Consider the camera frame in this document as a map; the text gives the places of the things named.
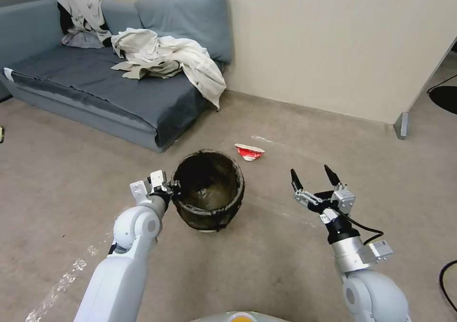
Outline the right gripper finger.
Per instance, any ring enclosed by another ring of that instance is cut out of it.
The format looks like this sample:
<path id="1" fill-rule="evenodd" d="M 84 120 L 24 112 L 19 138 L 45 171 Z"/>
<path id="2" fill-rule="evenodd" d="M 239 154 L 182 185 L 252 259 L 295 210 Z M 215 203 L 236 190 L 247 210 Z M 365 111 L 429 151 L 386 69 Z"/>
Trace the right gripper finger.
<path id="1" fill-rule="evenodd" d="M 324 169 L 325 169 L 325 172 L 330 180 L 330 183 L 332 184 L 333 186 L 333 189 L 332 191 L 347 191 L 347 186 L 345 184 L 343 184 L 338 175 L 333 172 L 328 165 L 324 164 Z"/>
<path id="2" fill-rule="evenodd" d="M 294 199 L 299 202 L 301 205 L 306 207 L 310 211 L 318 211 L 320 198 L 311 194 L 310 192 L 304 190 L 303 185 L 301 184 L 299 177 L 295 171 L 295 169 L 290 169 L 291 174 L 291 184 L 294 190 L 293 197 Z"/>

